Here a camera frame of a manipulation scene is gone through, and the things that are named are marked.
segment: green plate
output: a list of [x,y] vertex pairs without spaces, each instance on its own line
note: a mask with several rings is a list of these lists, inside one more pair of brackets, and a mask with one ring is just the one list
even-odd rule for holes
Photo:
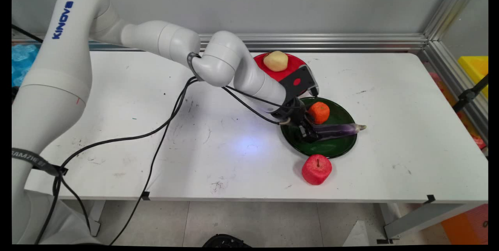
[[[306,97],[300,98],[301,101],[305,105],[309,105],[315,102],[322,102],[329,107],[329,118],[324,124],[346,124],[346,123],[355,123],[353,121],[352,116],[343,109],[342,106],[334,103],[333,101],[321,98],[321,97]],[[357,140],[357,134],[346,136],[337,139],[329,139],[324,141],[315,141],[313,143],[307,143],[306,141],[302,141],[299,137],[301,135],[298,127],[293,125],[282,125],[281,126],[282,134],[284,135],[286,141],[298,152],[301,152],[307,156],[311,155],[323,155],[328,159],[332,159],[333,157],[339,157],[348,152],[355,141]]]

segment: red apple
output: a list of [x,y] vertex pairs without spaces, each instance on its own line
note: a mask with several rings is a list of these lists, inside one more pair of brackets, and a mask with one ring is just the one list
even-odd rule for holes
[[312,185],[320,185],[333,170],[331,162],[323,155],[311,155],[301,169],[301,175]]

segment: yellow box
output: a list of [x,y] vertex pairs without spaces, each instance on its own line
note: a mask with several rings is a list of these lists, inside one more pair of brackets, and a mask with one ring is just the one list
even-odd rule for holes
[[[488,56],[462,56],[458,62],[475,84],[488,74]],[[488,84],[482,92],[488,98]]]

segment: potato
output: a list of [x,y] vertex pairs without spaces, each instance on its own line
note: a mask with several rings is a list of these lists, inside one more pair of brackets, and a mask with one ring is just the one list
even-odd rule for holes
[[264,64],[273,72],[284,71],[287,68],[287,55],[284,52],[274,51],[264,58]]

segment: orange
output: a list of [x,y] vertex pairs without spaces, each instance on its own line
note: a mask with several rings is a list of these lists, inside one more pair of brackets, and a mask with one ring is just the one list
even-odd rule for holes
[[329,107],[322,102],[313,104],[307,112],[312,116],[315,124],[323,124],[329,118]]

